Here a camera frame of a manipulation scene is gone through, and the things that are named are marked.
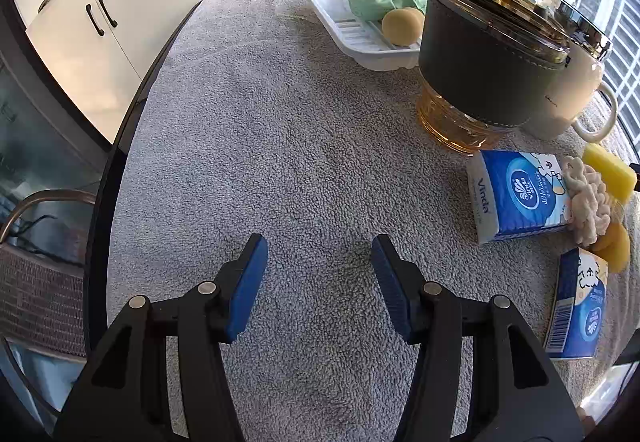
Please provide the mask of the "blue tissue pack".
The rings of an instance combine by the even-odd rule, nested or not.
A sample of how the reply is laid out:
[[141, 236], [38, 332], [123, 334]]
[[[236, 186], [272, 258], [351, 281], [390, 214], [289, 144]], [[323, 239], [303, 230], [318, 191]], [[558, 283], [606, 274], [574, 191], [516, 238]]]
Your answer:
[[552, 360], [593, 358], [605, 316], [608, 262], [576, 247], [562, 254], [544, 351]]
[[555, 155], [480, 150], [466, 171], [481, 244], [560, 231], [570, 224], [570, 195]]

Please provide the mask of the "white knotted rope toy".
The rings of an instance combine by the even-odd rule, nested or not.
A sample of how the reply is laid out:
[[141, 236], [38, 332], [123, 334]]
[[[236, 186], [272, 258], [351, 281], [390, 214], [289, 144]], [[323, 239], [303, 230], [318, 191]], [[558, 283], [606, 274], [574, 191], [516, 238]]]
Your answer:
[[602, 176], [577, 156], [564, 156], [562, 177], [570, 195], [570, 229], [575, 242], [589, 247], [611, 224], [611, 205]]

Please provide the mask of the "yellow round sponge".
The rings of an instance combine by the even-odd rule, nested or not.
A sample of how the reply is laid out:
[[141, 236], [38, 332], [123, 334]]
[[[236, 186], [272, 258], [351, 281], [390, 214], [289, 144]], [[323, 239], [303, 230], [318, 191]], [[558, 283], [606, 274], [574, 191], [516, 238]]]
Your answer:
[[623, 272], [630, 260], [630, 238], [626, 228], [618, 222], [612, 222], [590, 251], [608, 262], [611, 273]]

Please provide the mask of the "yellow rectangular sponge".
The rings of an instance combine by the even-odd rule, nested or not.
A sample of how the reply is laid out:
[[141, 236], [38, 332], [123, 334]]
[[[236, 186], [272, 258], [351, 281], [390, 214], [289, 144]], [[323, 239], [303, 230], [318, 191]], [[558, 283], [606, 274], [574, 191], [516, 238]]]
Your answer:
[[637, 184], [637, 174], [634, 169], [604, 147], [594, 143], [588, 143], [585, 146], [582, 162], [600, 173], [608, 194], [623, 205], [629, 202]]

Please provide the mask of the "beige gourd makeup sponge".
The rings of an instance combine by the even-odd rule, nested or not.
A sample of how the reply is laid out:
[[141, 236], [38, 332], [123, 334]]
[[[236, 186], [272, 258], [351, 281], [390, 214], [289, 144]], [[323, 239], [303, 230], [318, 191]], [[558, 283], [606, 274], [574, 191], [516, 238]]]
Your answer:
[[408, 47], [422, 36], [424, 21], [424, 13], [419, 9], [394, 9], [383, 18], [382, 33], [393, 45]]

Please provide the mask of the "grey towel table cover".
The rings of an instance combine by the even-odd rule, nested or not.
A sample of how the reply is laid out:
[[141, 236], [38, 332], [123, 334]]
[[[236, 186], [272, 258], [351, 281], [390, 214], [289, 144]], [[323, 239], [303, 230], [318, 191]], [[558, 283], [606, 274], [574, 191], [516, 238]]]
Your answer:
[[250, 441], [389, 441], [418, 350], [370, 262], [386, 234], [458, 296], [508, 296], [538, 337], [563, 232], [480, 244], [466, 165], [419, 123], [418, 70], [339, 51], [309, 0], [203, 0], [146, 99], [114, 212], [107, 313], [183, 295], [248, 237], [268, 266], [222, 347]]

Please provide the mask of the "metal mesh chair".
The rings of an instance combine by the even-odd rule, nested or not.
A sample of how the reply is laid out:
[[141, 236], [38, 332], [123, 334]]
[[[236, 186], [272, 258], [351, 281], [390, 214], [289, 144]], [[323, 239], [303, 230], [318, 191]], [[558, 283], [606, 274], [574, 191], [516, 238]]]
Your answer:
[[11, 348], [15, 342], [65, 361], [86, 359], [85, 267], [9, 243], [22, 214], [46, 202], [93, 206], [96, 197], [80, 190], [42, 190], [19, 201], [6, 217], [1, 226], [1, 352], [36, 404], [55, 418], [60, 411], [28, 379]]

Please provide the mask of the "amber glass tumbler green sleeve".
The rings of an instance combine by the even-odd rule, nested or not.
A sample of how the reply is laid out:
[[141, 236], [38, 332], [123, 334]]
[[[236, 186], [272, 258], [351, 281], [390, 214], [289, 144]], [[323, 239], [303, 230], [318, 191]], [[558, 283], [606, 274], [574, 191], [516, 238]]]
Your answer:
[[542, 106], [570, 39], [529, 0], [427, 0], [418, 117], [465, 155], [492, 147]]

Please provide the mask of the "white plastic tray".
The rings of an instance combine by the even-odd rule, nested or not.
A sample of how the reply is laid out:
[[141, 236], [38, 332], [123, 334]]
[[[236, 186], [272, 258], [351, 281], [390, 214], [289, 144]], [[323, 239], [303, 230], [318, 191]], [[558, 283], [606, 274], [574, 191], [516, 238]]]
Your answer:
[[348, 0], [309, 2], [337, 48], [365, 69], [388, 72], [418, 66], [421, 39], [407, 47], [395, 46], [383, 36], [380, 22], [355, 17]]

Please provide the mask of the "white mug chrome lid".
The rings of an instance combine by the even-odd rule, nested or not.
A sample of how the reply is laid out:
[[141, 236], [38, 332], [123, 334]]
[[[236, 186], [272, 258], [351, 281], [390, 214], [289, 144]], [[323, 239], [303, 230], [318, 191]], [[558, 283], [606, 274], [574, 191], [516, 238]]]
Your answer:
[[[550, 141], [571, 128], [582, 140], [598, 143], [612, 131], [617, 117], [615, 95], [603, 83], [611, 39], [566, 0], [537, 0], [536, 6], [568, 36], [570, 53], [564, 71], [547, 89], [544, 104], [523, 129], [530, 136]], [[578, 123], [578, 117], [597, 92], [605, 96], [611, 110], [600, 129], [589, 131]]]

